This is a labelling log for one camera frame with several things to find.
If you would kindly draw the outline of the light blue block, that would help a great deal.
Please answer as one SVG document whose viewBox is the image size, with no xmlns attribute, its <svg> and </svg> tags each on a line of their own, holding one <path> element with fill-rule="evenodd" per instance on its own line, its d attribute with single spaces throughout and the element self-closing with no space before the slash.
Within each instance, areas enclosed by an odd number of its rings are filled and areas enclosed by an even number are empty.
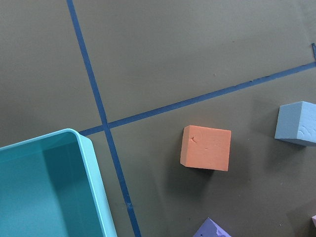
<svg viewBox="0 0 316 237">
<path fill-rule="evenodd" d="M 301 101 L 279 108 L 275 139 L 301 145 L 316 145 L 316 105 Z"/>
</svg>

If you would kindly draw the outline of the teal plastic bin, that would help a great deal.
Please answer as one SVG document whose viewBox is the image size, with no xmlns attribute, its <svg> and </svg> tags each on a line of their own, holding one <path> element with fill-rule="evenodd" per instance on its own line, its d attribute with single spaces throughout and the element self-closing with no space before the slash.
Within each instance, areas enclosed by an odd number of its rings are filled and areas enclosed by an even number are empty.
<svg viewBox="0 0 316 237">
<path fill-rule="evenodd" d="M 115 237 L 94 147 L 73 129 L 2 147 L 3 237 Z"/>
</svg>

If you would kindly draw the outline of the orange foam block left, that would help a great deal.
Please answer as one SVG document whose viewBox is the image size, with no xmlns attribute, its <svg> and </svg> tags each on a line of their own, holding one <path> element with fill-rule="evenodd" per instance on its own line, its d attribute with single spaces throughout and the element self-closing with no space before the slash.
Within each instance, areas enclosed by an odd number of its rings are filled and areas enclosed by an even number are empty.
<svg viewBox="0 0 316 237">
<path fill-rule="evenodd" d="M 180 163 L 185 167 L 229 170 L 230 130 L 188 125 L 183 130 Z"/>
</svg>

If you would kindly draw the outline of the pink foam block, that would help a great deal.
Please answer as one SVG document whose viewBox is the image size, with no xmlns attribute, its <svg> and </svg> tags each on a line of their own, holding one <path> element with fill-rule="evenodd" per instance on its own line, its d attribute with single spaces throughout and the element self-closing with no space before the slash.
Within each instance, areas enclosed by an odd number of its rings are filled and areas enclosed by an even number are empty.
<svg viewBox="0 0 316 237">
<path fill-rule="evenodd" d="M 316 215 L 314 215 L 314 216 L 311 218 L 311 220 L 312 220 L 314 226 L 316 227 Z"/>
</svg>

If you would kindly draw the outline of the purple foam block left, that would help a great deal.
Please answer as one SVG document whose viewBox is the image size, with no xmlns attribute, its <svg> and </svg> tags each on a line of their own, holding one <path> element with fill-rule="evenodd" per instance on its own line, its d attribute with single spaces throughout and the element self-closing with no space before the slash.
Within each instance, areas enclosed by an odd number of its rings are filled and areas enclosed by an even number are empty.
<svg viewBox="0 0 316 237">
<path fill-rule="evenodd" d="M 231 237 L 231 235 L 222 229 L 212 219 L 206 218 L 204 223 L 196 231 L 193 237 Z"/>
</svg>

